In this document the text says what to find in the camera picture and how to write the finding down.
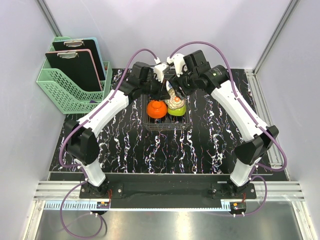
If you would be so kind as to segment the colourful patterned small bowl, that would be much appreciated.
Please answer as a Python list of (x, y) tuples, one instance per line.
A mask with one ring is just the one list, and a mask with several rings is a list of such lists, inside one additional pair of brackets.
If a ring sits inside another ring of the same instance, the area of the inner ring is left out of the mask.
[(178, 96), (176, 96), (175, 90), (173, 88), (168, 91), (168, 94), (170, 96), (170, 99), (165, 99), (164, 102), (170, 110), (180, 109), (185, 105), (185, 100), (180, 99)]

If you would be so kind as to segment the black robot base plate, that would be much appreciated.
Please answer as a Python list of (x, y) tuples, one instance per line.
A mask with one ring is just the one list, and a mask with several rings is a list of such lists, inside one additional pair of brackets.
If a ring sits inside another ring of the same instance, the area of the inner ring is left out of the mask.
[(86, 184), (81, 199), (111, 197), (112, 209), (213, 209), (221, 200), (242, 201), (257, 198), (255, 187), (246, 183), (235, 187), (228, 174), (108, 173), (107, 194), (97, 197)]

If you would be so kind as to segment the blue white patterned bowl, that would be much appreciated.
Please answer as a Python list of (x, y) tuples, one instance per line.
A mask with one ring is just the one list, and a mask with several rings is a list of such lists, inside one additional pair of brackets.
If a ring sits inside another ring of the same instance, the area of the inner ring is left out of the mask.
[(170, 89), (172, 89), (173, 87), (172, 87), (172, 85), (167, 81), (166, 82), (166, 89), (167, 89), (167, 91), (169, 91)]

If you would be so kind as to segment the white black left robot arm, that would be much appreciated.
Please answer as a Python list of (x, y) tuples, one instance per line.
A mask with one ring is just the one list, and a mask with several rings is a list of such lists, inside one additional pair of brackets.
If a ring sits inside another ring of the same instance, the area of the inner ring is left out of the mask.
[(142, 95), (156, 100), (168, 99), (165, 74), (170, 66), (158, 63), (154, 67), (136, 62), (131, 70), (125, 70), (117, 85), (98, 106), (77, 121), (65, 124), (66, 137), (62, 145), (84, 174), (87, 190), (97, 198), (108, 193), (108, 181), (100, 167), (98, 136), (115, 115)]

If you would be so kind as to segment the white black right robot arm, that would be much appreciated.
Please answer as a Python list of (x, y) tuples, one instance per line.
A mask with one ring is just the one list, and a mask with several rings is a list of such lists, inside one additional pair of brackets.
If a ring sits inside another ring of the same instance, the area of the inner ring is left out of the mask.
[(169, 82), (180, 98), (203, 90), (224, 108), (238, 128), (244, 142), (234, 149), (236, 163), (221, 190), (232, 198), (239, 198), (259, 161), (273, 145), (271, 138), (278, 136), (278, 128), (268, 126), (253, 111), (231, 82), (230, 71), (222, 65), (211, 67), (202, 50), (188, 55), (177, 53), (166, 62), (174, 66), (175, 75)]

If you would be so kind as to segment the white top bowl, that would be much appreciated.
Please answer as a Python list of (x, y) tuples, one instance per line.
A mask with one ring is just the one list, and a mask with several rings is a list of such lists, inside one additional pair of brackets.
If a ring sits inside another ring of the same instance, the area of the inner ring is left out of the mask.
[(167, 107), (167, 113), (171, 116), (175, 116), (175, 117), (181, 117), (183, 116), (187, 111), (187, 106), (184, 105), (180, 108), (176, 108), (176, 109), (171, 109), (169, 107)]

